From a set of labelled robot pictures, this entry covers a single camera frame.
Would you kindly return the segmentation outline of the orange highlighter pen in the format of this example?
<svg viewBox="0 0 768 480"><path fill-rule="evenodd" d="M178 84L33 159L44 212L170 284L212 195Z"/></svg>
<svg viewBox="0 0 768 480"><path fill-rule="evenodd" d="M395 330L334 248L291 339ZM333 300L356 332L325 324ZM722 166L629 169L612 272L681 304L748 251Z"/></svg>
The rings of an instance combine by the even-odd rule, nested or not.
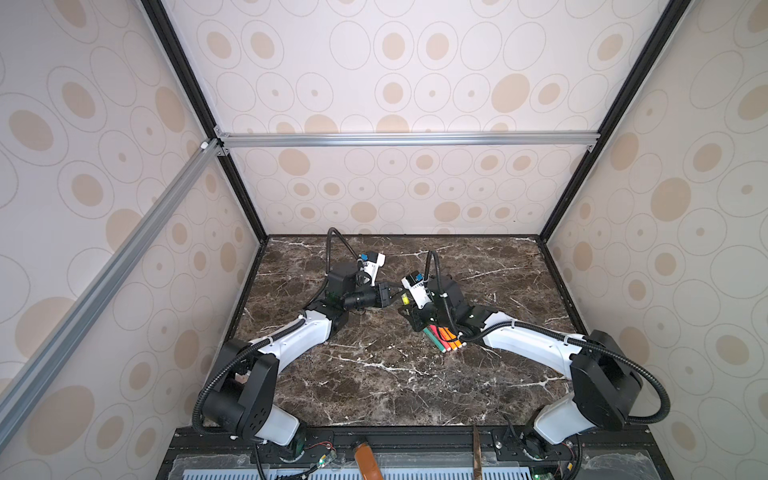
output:
<svg viewBox="0 0 768 480"><path fill-rule="evenodd" d="M448 328L444 328L444 335L449 340L451 347L454 350L458 350L463 346L462 342L458 339L458 337L453 334Z"/></svg>
<svg viewBox="0 0 768 480"><path fill-rule="evenodd" d="M461 347L461 343L457 341L456 337L448 329L439 327L438 333L441 340L449 345L452 350L458 350Z"/></svg>

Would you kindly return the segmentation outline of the green highlighter pen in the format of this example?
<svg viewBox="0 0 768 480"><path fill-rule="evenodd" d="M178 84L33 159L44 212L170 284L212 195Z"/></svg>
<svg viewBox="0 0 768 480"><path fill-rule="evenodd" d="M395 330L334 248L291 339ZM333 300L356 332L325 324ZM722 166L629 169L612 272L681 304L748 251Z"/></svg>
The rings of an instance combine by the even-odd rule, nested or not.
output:
<svg viewBox="0 0 768 480"><path fill-rule="evenodd" d="M450 345L441 341L430 326L425 327L423 332L429 338L429 340L440 350L441 353L447 353L451 350Z"/></svg>

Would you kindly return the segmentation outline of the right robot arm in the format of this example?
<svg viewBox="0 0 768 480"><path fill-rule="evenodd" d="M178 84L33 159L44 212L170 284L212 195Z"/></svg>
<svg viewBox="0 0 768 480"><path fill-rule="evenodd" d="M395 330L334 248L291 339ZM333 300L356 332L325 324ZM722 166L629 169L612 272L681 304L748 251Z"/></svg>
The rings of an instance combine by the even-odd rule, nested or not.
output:
<svg viewBox="0 0 768 480"><path fill-rule="evenodd" d="M456 309L446 297L417 301L404 294L402 300L398 312L416 331L431 326L445 329L451 342L512 352L571 382L570 392L541 407L522 430L513 432L533 457L588 430L621 431L627 425L655 424L671 411L662 382L627 358L603 331L566 334L486 306Z"/></svg>

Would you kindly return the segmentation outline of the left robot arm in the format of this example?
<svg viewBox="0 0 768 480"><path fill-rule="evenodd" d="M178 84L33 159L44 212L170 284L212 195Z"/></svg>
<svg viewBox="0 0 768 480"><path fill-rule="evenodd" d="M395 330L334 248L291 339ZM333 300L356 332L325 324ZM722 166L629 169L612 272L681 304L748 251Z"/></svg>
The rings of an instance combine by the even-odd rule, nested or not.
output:
<svg viewBox="0 0 768 480"><path fill-rule="evenodd" d="M338 333L350 312L386 308L402 292L392 282L381 282L339 296L320 296L296 320L267 336L226 342L193 406L194 430L227 432L282 447L300 444L300 420L274 404L280 373Z"/></svg>

